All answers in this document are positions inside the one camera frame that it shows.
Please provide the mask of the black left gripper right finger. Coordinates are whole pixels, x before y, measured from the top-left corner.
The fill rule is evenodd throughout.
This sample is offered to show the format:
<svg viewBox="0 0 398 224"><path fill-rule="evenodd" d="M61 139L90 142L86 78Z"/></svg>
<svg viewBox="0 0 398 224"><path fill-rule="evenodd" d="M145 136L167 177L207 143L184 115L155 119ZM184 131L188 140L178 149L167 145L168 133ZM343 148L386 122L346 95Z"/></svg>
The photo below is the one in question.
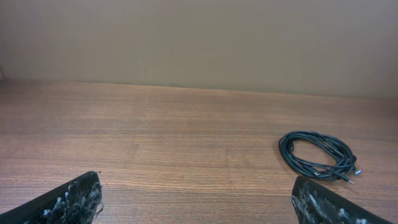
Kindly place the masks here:
<svg viewBox="0 0 398 224"><path fill-rule="evenodd" d="M296 178L291 201L300 224L392 224L304 176Z"/></svg>

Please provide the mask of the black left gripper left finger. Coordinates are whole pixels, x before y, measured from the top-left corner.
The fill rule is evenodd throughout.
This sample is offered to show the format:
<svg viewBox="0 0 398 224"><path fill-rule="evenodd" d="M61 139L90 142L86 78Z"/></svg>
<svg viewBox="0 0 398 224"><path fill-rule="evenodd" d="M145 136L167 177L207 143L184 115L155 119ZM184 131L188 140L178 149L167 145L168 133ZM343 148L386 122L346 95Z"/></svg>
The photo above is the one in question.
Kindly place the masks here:
<svg viewBox="0 0 398 224"><path fill-rule="evenodd" d="M91 224L102 211L102 186L98 173L89 171L1 214L1 223Z"/></svg>

